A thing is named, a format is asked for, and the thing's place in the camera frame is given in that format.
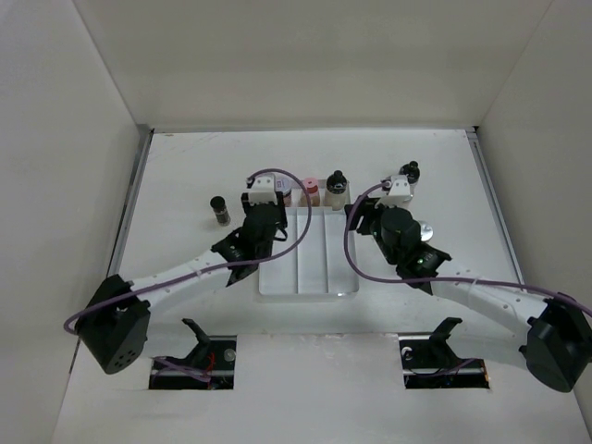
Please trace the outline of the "orange label silver cap jar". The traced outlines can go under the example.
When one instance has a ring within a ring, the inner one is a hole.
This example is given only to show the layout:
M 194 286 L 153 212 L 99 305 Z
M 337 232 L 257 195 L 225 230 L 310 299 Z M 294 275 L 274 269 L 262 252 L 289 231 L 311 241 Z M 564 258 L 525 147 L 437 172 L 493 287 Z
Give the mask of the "orange label silver cap jar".
M 275 189 L 277 192 L 282 194 L 282 200 L 286 207 L 291 207 L 292 205 L 292 180 L 291 178 L 283 175 L 283 174 L 276 174 L 275 176 L 276 183 Z

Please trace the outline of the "grinder jar white contents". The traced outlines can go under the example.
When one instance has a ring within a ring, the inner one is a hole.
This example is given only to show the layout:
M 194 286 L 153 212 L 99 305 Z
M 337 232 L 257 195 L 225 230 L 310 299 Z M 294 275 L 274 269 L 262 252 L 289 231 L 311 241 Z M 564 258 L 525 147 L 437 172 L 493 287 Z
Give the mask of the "grinder jar white contents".
M 326 180 L 324 204 L 333 211 L 343 208 L 346 203 L 348 180 L 341 170 L 335 170 Z

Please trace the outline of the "pink cap spice jar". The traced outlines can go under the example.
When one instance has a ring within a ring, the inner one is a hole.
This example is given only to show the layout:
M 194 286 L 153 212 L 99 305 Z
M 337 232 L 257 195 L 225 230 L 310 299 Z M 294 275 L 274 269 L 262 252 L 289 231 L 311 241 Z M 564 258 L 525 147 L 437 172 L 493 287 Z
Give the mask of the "pink cap spice jar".
M 299 206 L 305 207 L 308 203 L 310 203 L 312 207 L 319 206 L 321 199 L 318 180 L 315 178 L 306 178 L 302 183 L 305 187 L 305 192 L 301 194 Z

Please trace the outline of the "dark spice bottle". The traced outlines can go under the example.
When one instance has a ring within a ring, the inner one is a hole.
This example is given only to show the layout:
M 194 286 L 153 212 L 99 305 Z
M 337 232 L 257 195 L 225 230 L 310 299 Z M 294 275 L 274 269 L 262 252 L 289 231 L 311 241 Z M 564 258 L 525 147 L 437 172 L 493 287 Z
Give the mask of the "dark spice bottle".
M 210 200 L 210 206 L 216 217 L 216 222 L 220 226 L 227 226 L 230 223 L 230 216 L 225 199 L 219 195 L 214 196 Z

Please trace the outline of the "blue label silver cap bottle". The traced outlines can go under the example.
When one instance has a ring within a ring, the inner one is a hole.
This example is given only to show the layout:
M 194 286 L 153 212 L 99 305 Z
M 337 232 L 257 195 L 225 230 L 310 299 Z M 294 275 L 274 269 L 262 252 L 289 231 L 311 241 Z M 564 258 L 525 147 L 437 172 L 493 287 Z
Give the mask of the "blue label silver cap bottle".
M 425 221 L 419 221 L 421 241 L 429 242 L 434 237 L 433 227 Z

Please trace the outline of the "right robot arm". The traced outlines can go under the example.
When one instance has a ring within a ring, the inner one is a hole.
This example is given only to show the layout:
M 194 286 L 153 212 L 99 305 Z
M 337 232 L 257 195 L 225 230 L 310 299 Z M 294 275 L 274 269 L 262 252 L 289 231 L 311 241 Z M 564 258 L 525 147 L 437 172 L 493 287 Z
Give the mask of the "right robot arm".
M 561 292 L 479 277 L 421 237 L 421 226 L 398 206 L 359 197 L 345 207 L 346 229 L 371 237 L 394 278 L 372 277 L 350 261 L 353 271 L 381 284 L 407 285 L 456 302 L 513 334 L 509 348 L 530 374 L 550 389 L 571 391 L 591 363 L 589 307 Z

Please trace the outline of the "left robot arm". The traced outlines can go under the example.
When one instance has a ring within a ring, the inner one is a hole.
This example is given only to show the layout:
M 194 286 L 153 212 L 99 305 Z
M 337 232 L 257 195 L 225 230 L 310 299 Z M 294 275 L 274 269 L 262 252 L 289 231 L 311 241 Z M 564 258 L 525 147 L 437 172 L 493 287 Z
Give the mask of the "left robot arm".
M 107 277 L 75 321 L 74 333 L 102 370 L 113 375 L 142 353 L 150 318 L 192 297 L 230 287 L 272 256 L 278 232 L 287 227 L 276 191 L 247 191 L 241 227 L 190 261 L 149 277 Z

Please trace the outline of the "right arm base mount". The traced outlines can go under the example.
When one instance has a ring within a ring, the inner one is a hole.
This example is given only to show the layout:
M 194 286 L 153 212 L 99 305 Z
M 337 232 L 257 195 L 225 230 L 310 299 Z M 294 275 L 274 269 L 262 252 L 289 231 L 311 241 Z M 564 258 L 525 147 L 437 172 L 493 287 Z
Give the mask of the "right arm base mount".
M 448 344 L 461 318 L 445 318 L 433 331 L 398 336 L 403 384 L 407 389 L 489 389 L 485 362 L 460 358 Z

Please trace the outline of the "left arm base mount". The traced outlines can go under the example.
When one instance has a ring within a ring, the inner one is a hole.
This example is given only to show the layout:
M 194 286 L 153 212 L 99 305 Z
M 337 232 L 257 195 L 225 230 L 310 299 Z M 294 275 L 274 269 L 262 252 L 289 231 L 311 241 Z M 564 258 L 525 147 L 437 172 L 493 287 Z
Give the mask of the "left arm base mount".
M 182 323 L 192 331 L 196 339 L 195 346 L 182 358 L 156 357 L 152 363 L 148 389 L 234 389 L 237 337 L 209 336 L 190 318 L 183 318 Z

